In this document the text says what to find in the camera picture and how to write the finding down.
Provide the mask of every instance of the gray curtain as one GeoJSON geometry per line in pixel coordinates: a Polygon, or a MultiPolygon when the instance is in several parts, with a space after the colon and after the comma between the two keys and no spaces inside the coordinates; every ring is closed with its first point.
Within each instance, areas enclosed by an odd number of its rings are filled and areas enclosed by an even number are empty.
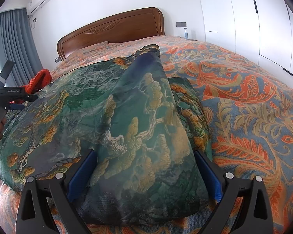
{"type": "Polygon", "coordinates": [[[6,86],[22,86],[43,69],[34,44],[26,9],[0,13],[0,68],[7,60],[16,64],[6,86]]]}

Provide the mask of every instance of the power outlet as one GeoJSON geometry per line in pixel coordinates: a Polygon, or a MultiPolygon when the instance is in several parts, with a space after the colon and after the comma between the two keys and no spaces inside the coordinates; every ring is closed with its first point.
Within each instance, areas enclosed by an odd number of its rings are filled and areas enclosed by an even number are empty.
{"type": "Polygon", "coordinates": [[[186,22],[176,22],[176,27],[186,27],[186,22]]]}
{"type": "Polygon", "coordinates": [[[58,58],[55,58],[55,62],[58,63],[59,61],[61,61],[61,58],[58,57],[58,58]]]}

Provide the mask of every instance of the screw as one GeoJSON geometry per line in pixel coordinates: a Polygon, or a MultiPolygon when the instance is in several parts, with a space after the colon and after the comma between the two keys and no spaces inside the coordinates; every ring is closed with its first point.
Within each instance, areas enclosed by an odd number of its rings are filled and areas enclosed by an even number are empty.
{"type": "Polygon", "coordinates": [[[262,177],[260,177],[260,176],[256,176],[255,179],[256,179],[258,182],[261,182],[261,181],[262,181],[262,177]]]}
{"type": "Polygon", "coordinates": [[[63,173],[57,173],[56,174],[56,179],[61,179],[63,178],[64,174],[63,173]]]}
{"type": "Polygon", "coordinates": [[[226,173],[225,176],[226,176],[227,178],[229,178],[229,179],[234,178],[233,173],[226,173]]]}
{"type": "Polygon", "coordinates": [[[33,176],[30,176],[27,178],[27,182],[31,183],[34,181],[34,177],[33,176]]]}

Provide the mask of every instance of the blue gripper pad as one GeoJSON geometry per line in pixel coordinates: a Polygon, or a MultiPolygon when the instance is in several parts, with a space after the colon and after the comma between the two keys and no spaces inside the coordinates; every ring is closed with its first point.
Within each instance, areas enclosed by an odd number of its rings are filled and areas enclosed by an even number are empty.
{"type": "Polygon", "coordinates": [[[97,160],[98,154],[92,150],[68,184],[66,197],[69,202],[72,202],[81,195],[96,168],[97,160]]]}
{"type": "Polygon", "coordinates": [[[10,104],[10,109],[11,109],[11,110],[22,111],[24,108],[25,108],[24,105],[20,105],[20,104],[10,104]]]}
{"type": "Polygon", "coordinates": [[[221,182],[217,179],[214,172],[211,170],[204,158],[197,152],[194,151],[199,172],[202,175],[209,197],[220,202],[223,196],[221,182]]]}

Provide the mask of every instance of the green landscape-print fabric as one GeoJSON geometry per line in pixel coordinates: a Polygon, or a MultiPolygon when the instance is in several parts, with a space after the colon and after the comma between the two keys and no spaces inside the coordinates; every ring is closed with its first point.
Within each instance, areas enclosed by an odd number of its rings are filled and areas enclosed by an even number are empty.
{"type": "Polygon", "coordinates": [[[153,224],[192,215],[208,193],[192,148],[211,157],[207,124],[187,79],[168,81],[156,45],[69,72],[17,113],[0,144],[0,179],[53,178],[86,149],[98,164],[74,201],[93,224],[153,224]]]}

